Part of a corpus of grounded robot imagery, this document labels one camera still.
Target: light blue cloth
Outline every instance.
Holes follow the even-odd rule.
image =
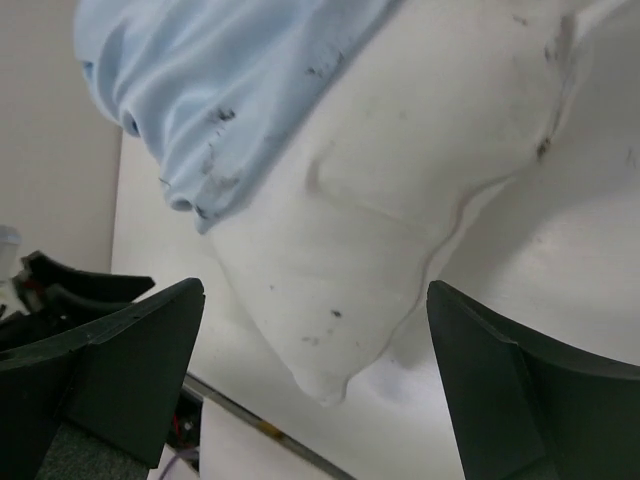
[[[75,51],[95,103],[142,137],[166,201],[204,233],[398,2],[81,0]]]

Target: cable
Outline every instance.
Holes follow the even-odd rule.
[[[173,414],[173,428],[176,431],[176,435],[178,436],[178,440],[182,440],[182,435],[180,435],[180,423],[178,422],[178,417],[176,414]]]
[[[162,473],[158,477],[158,480],[166,480],[168,478],[167,475],[169,475],[169,472],[171,471],[171,469],[179,459],[197,460],[199,457],[200,457],[200,447],[188,448],[187,450],[181,450],[179,452],[176,452],[173,458],[169,460],[169,463],[167,463],[167,465],[164,467],[164,470],[162,470]]]

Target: dirt stain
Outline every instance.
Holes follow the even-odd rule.
[[[215,111],[211,111],[207,114],[207,121],[213,124],[219,122],[230,122],[236,118],[236,112],[232,108],[218,108]]]
[[[215,163],[215,157],[213,154],[213,145],[209,143],[209,157],[205,158],[202,162],[202,166],[200,167],[200,173],[203,175],[208,175],[211,170],[213,170],[213,165]]]
[[[204,219],[204,220],[209,220],[209,217],[207,216],[206,213],[204,213],[204,210],[202,209],[202,207],[199,207],[198,205],[194,206],[193,209],[196,211],[196,214]]]
[[[220,190],[229,190],[240,183],[238,177],[218,177],[214,178],[213,181]]]
[[[629,147],[624,163],[627,167],[633,168],[634,170],[638,168],[638,156],[636,155],[633,147]]]
[[[315,69],[313,67],[307,68],[304,73],[306,73],[307,75],[315,75],[315,76],[317,76],[319,78],[322,78],[322,76],[324,75],[322,73],[322,70]]]
[[[310,343],[312,347],[317,347],[320,343],[320,339],[318,337],[302,337],[301,340],[305,343]]]
[[[542,159],[546,155],[546,153],[549,151],[550,147],[551,147],[551,140],[549,140],[548,137],[545,138],[542,142],[540,142],[540,145],[538,145],[538,148],[536,149],[536,156],[538,157],[538,163],[542,163]]]
[[[519,23],[523,27],[526,27],[529,25],[529,20],[527,20],[524,17],[521,17],[520,15],[512,15],[512,18],[515,22]]]

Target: white wall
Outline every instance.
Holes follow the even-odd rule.
[[[75,0],[0,0],[0,223],[65,263],[108,270],[119,130],[73,58]]]

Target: white table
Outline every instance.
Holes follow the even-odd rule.
[[[162,451],[162,457],[160,457],[160,463],[158,468],[149,470],[147,480],[158,480],[162,475],[167,464],[175,456],[176,452],[171,447],[165,445]],[[200,476],[193,470],[187,462],[182,459],[176,461],[167,473],[165,480],[198,480]]]
[[[526,325],[640,364],[637,45],[640,32],[624,45],[598,39],[596,73],[564,138],[483,211],[442,276]],[[599,137],[588,133],[594,125]],[[153,160],[129,138],[113,270],[151,275],[161,287],[201,278],[207,307],[189,371],[354,477],[464,478],[426,312],[352,381],[343,405],[319,407],[243,315],[190,216],[164,205]]]

